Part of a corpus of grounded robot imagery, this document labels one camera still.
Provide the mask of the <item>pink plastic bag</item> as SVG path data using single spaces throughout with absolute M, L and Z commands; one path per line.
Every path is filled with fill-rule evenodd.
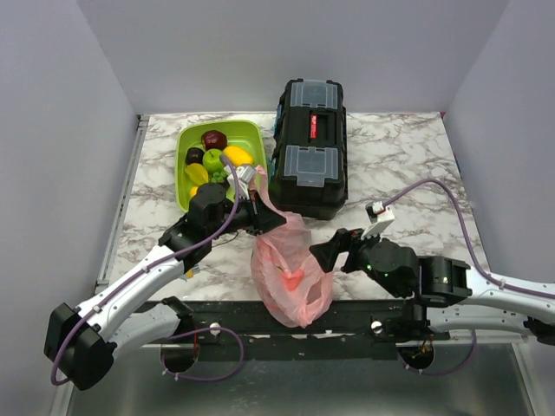
M 310 253 L 311 231 L 302 216 L 280 211 L 270 200 L 268 178 L 262 166 L 250 189 L 258 191 L 272 212 L 286 223 L 255 237 L 251 277 L 269 313 L 288 328 L 306 328 L 325 313 L 333 300 L 332 272 L 322 271 Z

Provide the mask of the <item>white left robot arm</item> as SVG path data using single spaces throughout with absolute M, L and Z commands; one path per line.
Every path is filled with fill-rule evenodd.
M 63 302 L 50 313 L 44 353 L 53 363 L 51 383 L 70 382 L 84 391 L 108 373 L 129 341 L 139 346 L 166 337 L 185 341 L 193 329 L 188 316 L 166 304 L 154 315 L 135 311 L 206 257 L 220 235 L 243 230 L 257 236 L 285 223 L 256 191 L 231 201 L 222 185 L 202 185 L 188 212 L 124 277 L 77 307 Z

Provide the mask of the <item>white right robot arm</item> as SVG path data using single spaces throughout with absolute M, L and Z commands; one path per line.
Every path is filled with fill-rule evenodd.
M 324 272 L 338 256 L 347 255 L 342 271 L 361 271 L 401 301 L 392 319 L 373 319 L 376 338 L 391 342 L 447 338 L 452 330 L 493 330 L 533 336 L 554 343 L 554 287 L 518 280 L 484 278 L 469 264 L 441 256 L 419 257 L 413 249 L 387 238 L 365 238 L 362 230 L 338 230 L 333 238 L 313 244 L 310 253 Z

